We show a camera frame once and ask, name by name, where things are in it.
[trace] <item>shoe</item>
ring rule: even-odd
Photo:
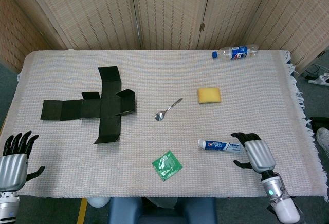
[[[317,141],[329,157],[329,130],[324,127],[318,129]]]

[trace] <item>yellow sponge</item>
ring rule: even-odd
[[[221,102],[221,93],[219,88],[200,88],[197,90],[199,103]]]

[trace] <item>green packet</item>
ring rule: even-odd
[[[182,169],[181,164],[171,151],[168,151],[159,159],[152,162],[152,165],[163,181],[169,179]]]

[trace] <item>metal spoon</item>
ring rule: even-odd
[[[156,120],[163,120],[165,118],[166,112],[169,111],[173,106],[175,106],[176,104],[178,104],[181,100],[183,100],[183,98],[179,98],[177,100],[177,102],[175,102],[173,105],[171,105],[166,111],[162,111],[162,112],[156,113],[155,119]]]

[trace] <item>toothpaste tube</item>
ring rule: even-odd
[[[217,141],[208,141],[199,139],[197,141],[200,148],[204,150],[217,150],[217,151],[227,151],[227,152],[242,152],[242,145],[240,143],[225,143]]]

